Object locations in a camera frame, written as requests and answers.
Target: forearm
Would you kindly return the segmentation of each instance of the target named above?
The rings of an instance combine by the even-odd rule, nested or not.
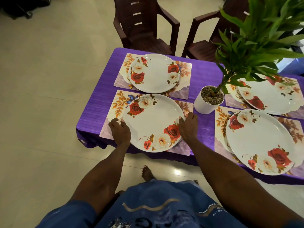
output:
[[[245,225],[281,227],[289,220],[301,219],[268,194],[243,168],[197,139],[187,143],[220,202]]]
[[[90,170],[79,183],[71,200],[86,201],[97,213],[102,211],[115,194],[128,146],[117,146],[106,159]]]

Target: white plant pot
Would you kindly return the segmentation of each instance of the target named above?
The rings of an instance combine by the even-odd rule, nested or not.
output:
[[[194,101],[194,108],[196,109],[197,112],[201,113],[201,114],[210,114],[212,111],[214,111],[220,104],[223,103],[223,101],[225,100],[225,95],[223,94],[223,92],[220,90],[220,92],[223,95],[223,100],[220,104],[218,105],[211,105],[207,102],[205,102],[205,100],[202,98],[201,96],[201,91],[203,89],[200,90],[199,94],[197,95],[195,101]]]

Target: table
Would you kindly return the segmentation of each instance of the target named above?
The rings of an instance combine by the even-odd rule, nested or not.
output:
[[[113,84],[127,53],[133,53],[139,55],[147,54],[147,52],[145,51],[138,51],[133,49],[125,49],[125,48],[116,48],[113,51],[76,126],[77,137],[79,141],[81,141],[82,144],[87,148],[93,148],[99,146],[102,149],[105,149],[107,145],[116,146],[113,140],[100,138],[99,134],[104,124],[104,121],[106,119],[106,116],[108,114],[108,110],[111,107],[112,100],[116,94],[116,91],[118,89],[121,89],[113,86]],[[194,100],[196,99],[198,93],[204,86],[206,85],[217,86],[222,80],[222,72],[217,67],[217,65],[213,62],[193,60],[193,59],[175,57],[175,56],[169,56],[169,57],[172,58],[174,61],[192,63],[189,99],[185,100],[187,102],[194,103]],[[292,76],[292,75],[285,75],[285,76],[297,78],[302,90],[304,90],[304,77]],[[128,91],[141,93],[139,91],[134,91],[134,90],[128,90]],[[198,115],[198,121],[199,121],[198,139],[201,142],[203,142],[206,146],[214,150],[215,113],[212,112],[208,115],[202,115],[196,112],[195,109],[194,109],[194,113]],[[185,156],[185,155],[170,153],[170,152],[148,153],[135,148],[133,145],[130,145],[129,149],[127,150],[127,153],[144,153],[149,158],[153,158],[153,159],[164,158],[168,160],[184,162],[185,164],[188,165],[198,166],[198,163],[192,152],[190,156]],[[267,176],[257,173],[245,166],[242,166],[242,168],[244,168],[247,172],[249,172],[254,178],[258,178],[269,184],[304,185],[303,178],[299,178],[295,176],[286,176],[286,175]]]

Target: tiled floor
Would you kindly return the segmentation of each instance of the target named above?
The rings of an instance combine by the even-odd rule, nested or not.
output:
[[[222,0],[159,0],[180,21],[180,56],[192,19]],[[86,149],[75,126],[113,49],[122,46],[113,27],[113,0],[52,0],[33,18],[0,15],[0,226],[34,227],[64,204],[82,177],[112,151]],[[211,36],[216,19],[202,24],[196,41]],[[158,18],[158,36],[171,28]],[[163,180],[197,179],[216,200],[198,167],[127,154],[117,190],[143,182],[148,165]],[[304,216],[304,187],[261,183]]]

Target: white plate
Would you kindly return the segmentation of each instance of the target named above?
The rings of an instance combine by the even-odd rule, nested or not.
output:
[[[264,112],[245,109],[234,113],[227,122],[226,135],[238,159],[256,172],[283,174],[296,160],[288,130]]]
[[[163,93],[178,82],[178,65],[169,57],[150,53],[135,59],[128,72],[128,78],[139,90],[146,93]]]
[[[171,98],[143,95],[135,99],[124,111],[123,119],[131,131],[131,144],[143,151],[157,153],[175,146],[181,136],[179,116],[184,114]]]
[[[263,82],[246,81],[241,78],[239,81],[245,82],[251,88],[238,87],[241,96],[254,108],[264,111],[268,114],[281,115],[290,111],[296,111],[302,105],[302,101],[297,101],[301,97],[294,90],[294,86],[288,86],[282,82],[286,80],[289,83],[296,83],[291,79],[275,76],[272,80],[264,75],[259,77],[267,80]]]

